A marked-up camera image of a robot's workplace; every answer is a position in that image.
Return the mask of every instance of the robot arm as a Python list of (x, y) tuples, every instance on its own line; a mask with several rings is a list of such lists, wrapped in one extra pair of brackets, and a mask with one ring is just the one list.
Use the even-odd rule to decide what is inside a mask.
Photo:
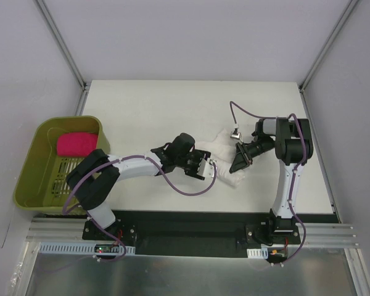
[(185, 175), (193, 178), (213, 178), (211, 153), (194, 149), (194, 144), (190, 135), (182, 133), (172, 143), (152, 149), (143, 157), (120, 158), (106, 155), (101, 149), (97, 149), (67, 176), (67, 184), (74, 189), (91, 170), (117, 160), (117, 163), (101, 169), (98, 177), (88, 177), (76, 191), (76, 198), (83, 209), (88, 211), (98, 225), (107, 229), (115, 223), (115, 216), (105, 200), (118, 181), (138, 176), (158, 176), (161, 171), (170, 173), (176, 167), (182, 168)]
[(313, 155), (310, 123), (307, 119), (298, 119), (298, 121), (306, 145), (306, 158), (299, 166), (297, 164), (302, 161), (303, 147), (294, 121), (288, 118), (261, 119), (256, 124), (255, 132), (252, 133), (254, 140), (249, 144), (242, 142), (236, 144), (236, 156), (230, 169), (231, 173), (249, 167), (254, 157), (273, 148), (279, 160), (276, 199), (266, 226), (260, 231), (260, 236), (264, 237), (264, 241), (273, 241), (274, 236), (288, 235), (298, 230), (289, 203), (295, 211), (300, 176), (307, 160)]

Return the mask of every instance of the white table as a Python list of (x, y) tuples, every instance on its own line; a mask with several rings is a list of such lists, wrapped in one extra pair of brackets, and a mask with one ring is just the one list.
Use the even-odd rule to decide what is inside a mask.
[[(94, 80), (83, 114), (100, 119), (111, 154), (142, 154), (162, 146), (182, 132), (196, 141), (212, 141), (223, 129), (232, 130), (232, 100), (257, 115), (305, 117), (295, 83), (238, 81), (122, 81)], [(235, 109), (245, 140), (256, 118)], [(237, 189), (221, 182), (204, 195), (186, 197), (162, 177), (140, 177), (116, 183), (108, 198), (115, 210), (202, 212), (268, 212), (279, 176), (274, 151), (255, 159)], [(175, 169), (168, 177), (181, 190), (197, 192), (209, 185)], [(298, 213), (332, 213), (318, 156), (307, 163), (297, 196)]]

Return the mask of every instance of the green basket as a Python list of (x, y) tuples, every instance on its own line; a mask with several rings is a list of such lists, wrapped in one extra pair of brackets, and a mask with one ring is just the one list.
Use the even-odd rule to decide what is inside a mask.
[[(57, 117), (41, 124), (31, 142), (29, 152), (14, 192), (15, 204), (24, 210), (61, 214), (70, 194), (66, 176), (82, 161), (82, 157), (60, 157), (56, 154), (59, 136), (72, 132), (98, 134), (97, 148), (108, 154), (110, 146), (101, 122), (92, 116)], [(72, 214), (84, 213), (75, 209)]]

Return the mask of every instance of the white wall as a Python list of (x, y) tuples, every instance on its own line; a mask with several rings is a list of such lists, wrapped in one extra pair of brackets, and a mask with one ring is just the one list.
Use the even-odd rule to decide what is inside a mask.
[(46, 0), (87, 81), (302, 82), (348, 0)]
[(80, 87), (33, 1), (0, 1), (0, 295), (14, 270), (31, 213), (12, 193), (37, 126), (75, 111)]
[(370, 271), (370, 0), (349, 19), (306, 102), (339, 213), (356, 226)]

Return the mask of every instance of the pink towel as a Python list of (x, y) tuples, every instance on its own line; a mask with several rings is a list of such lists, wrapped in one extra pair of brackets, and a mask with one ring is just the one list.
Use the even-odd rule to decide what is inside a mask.
[(68, 133), (57, 140), (56, 151), (59, 156), (86, 157), (96, 149), (98, 135), (91, 133)]

